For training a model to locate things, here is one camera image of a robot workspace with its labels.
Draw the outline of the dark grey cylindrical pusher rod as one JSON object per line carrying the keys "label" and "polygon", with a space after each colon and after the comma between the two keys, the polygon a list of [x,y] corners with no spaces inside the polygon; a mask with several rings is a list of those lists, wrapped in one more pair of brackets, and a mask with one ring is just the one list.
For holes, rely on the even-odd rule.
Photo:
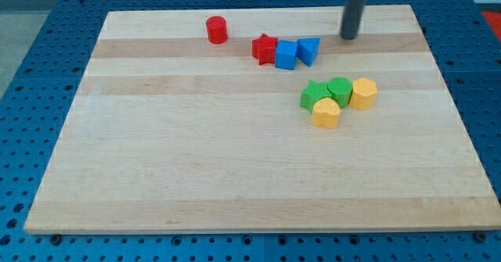
{"label": "dark grey cylindrical pusher rod", "polygon": [[357,38],[367,0],[346,0],[340,25],[340,36],[350,41]]}

